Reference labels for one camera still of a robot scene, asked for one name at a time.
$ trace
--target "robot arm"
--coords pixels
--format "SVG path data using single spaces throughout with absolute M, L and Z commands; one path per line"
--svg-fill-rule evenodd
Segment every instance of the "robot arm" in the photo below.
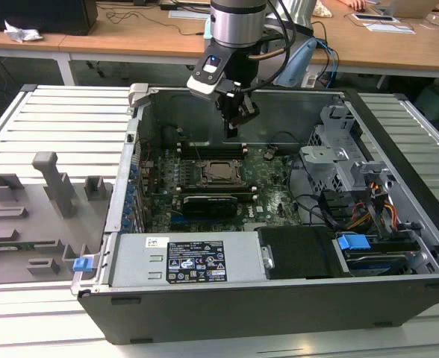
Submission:
M 192 94 L 216 102 L 227 138 L 236 136 L 239 125 L 259 114 L 251 93 L 271 84 L 284 71 L 298 26 L 306 30 L 301 32 L 307 38 L 312 35 L 310 18 L 315 3 L 316 0 L 278 0 L 277 10 L 271 0 L 211 1 L 213 38 L 187 85 Z M 273 13 L 267 18 L 268 6 Z M 305 26 L 298 24 L 304 21 Z M 275 66 L 274 73 L 264 82 L 252 84 L 264 60 L 268 66 Z

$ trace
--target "power supply label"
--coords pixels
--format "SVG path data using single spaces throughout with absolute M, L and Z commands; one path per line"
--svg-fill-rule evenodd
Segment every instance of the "power supply label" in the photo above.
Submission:
M 169 242 L 166 264 L 169 283 L 227 281 L 222 241 Z

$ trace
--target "table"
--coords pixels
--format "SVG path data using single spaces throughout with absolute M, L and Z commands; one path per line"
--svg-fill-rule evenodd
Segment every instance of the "table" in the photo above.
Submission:
M 422 19 L 404 20 L 413 26 L 415 35 L 372 32 L 345 18 L 354 10 L 338 0 L 323 0 L 323 4 L 333 17 L 313 17 L 312 21 L 324 23 L 329 45 L 340 56 L 339 72 L 439 78 L 439 30 L 424 28 L 420 25 Z M 375 13 L 370 6 L 367 5 L 366 13 Z M 320 24 L 314 24 L 314 34 L 324 38 Z M 323 68 L 325 61 L 324 51 L 316 50 L 309 71 Z
M 38 86 L 20 92 L 0 118 L 0 170 L 17 172 L 23 183 L 42 183 L 29 163 L 35 151 L 55 150 L 59 170 L 67 170 L 71 181 L 96 173 L 114 183 L 129 118 L 127 96 L 124 87 Z M 412 150 L 416 141 L 410 139 L 420 137 L 421 122 L 414 126 L 392 95 L 362 97 L 411 163 L 426 163 L 430 154 Z M 407 133 L 401 133 L 405 127 Z M 178 357 L 178 352 L 192 358 L 439 357 L 439 305 L 402 327 L 113 346 L 71 295 L 69 282 L 8 286 L 0 287 L 0 357 L 159 358 Z
M 314 17 L 313 22 L 321 21 L 326 26 L 329 45 L 340 55 L 340 72 L 439 78 L 439 30 L 420 26 L 422 20 L 409 19 L 407 21 L 417 32 L 415 35 L 373 33 L 345 19 L 344 15 L 353 11 L 338 0 L 324 0 L 324 3 L 334 17 Z M 111 11 L 99 8 L 97 23 L 87 37 L 46 34 L 42 41 L 18 44 L 0 33 L 0 56 L 56 60 L 63 82 L 74 85 L 75 74 L 70 67 L 72 60 L 191 65 L 196 63 L 204 50 L 205 41 L 202 36 L 182 36 L 174 27 L 148 21 L 137 13 L 155 21 L 177 25 L 187 34 L 203 31 L 205 22 L 202 20 L 169 19 L 168 12 L 155 7 L 135 10 L 135 15 L 115 25 L 107 18 L 107 13 Z M 129 10 L 116 11 L 127 13 Z M 315 24 L 314 30 L 318 37 L 323 37 L 320 24 Z M 325 63 L 324 52 L 316 50 L 308 76 L 317 75 Z

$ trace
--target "blue tab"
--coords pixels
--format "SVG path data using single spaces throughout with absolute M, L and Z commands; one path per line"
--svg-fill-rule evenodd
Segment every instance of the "blue tab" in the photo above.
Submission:
M 367 250 L 370 248 L 369 240 L 362 234 L 344 234 L 337 239 L 341 250 Z
M 73 262 L 74 272 L 92 272 L 93 271 L 93 258 L 92 257 L 79 257 Z

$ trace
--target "wooden desk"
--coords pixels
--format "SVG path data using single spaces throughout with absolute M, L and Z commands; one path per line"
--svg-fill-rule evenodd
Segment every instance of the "wooden desk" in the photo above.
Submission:
M 340 56 L 339 72 L 439 77 L 439 73 L 434 75 L 434 72 L 439 72 L 439 30 L 424 28 L 421 25 L 424 20 L 404 20 L 414 28 L 415 35 L 372 32 L 368 28 L 354 25 L 351 19 L 344 17 L 354 13 L 346 5 L 337 0 L 323 0 L 323 3 L 333 13 L 333 17 L 313 17 L 312 20 L 324 23 L 329 45 Z M 362 26 L 362 22 L 353 20 Z M 324 38 L 320 24 L 314 25 L 314 35 Z M 311 63 L 323 65 L 325 61 L 324 51 L 316 50 Z
M 120 19 L 107 18 L 107 14 L 112 14 L 113 10 L 98 9 L 97 23 L 89 35 L 66 36 L 59 45 L 61 51 L 198 58 L 205 50 L 203 36 L 184 36 L 173 26 L 160 25 L 148 19 L 178 26 L 183 34 L 203 32 L 205 29 L 204 20 L 170 19 L 168 11 L 154 7 L 131 12 L 116 9 L 117 13 L 130 13 L 131 17 L 115 24 L 113 21 L 118 22 Z

